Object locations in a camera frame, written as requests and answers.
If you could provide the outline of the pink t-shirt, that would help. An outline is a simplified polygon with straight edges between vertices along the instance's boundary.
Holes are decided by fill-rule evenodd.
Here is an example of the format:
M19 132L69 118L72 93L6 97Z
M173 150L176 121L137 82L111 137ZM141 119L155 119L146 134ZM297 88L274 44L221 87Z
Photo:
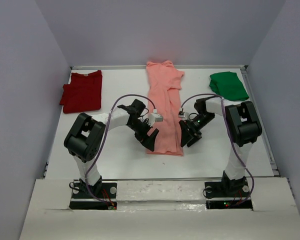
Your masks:
M153 125L159 130L155 139L154 154L183 156L181 128L178 117L181 107L180 90L184 71L175 68L166 60L162 63L147 62L146 73L149 83L148 98L153 101L162 122Z

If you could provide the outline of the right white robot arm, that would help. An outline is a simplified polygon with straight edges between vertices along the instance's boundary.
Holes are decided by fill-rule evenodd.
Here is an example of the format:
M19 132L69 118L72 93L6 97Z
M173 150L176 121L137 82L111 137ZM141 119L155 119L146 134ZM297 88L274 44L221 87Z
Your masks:
M204 184L203 194L207 199L230 198L237 193L244 197L250 194L246 175L248 156L253 144L262 134L262 126L251 101L229 101L216 94L197 94L194 109L196 116L180 107L178 116L181 129L181 147L191 147L202 138L202 128L216 115L223 118L230 140L231 150L220 181Z

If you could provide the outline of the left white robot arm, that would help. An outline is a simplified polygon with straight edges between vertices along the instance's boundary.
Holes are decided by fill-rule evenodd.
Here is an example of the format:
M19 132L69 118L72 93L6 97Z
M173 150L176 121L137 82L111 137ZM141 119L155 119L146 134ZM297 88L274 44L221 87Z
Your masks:
M134 131L134 137L147 150L155 150L155 141L159 133L155 123L164 117L156 108L147 113L144 119L145 104L135 99L130 105L114 106L110 112L97 115L81 113L70 128L64 140L64 147L76 161L80 174L79 191L96 198L102 190L102 176L97 167L97 160L105 145L108 132L114 128L127 126Z

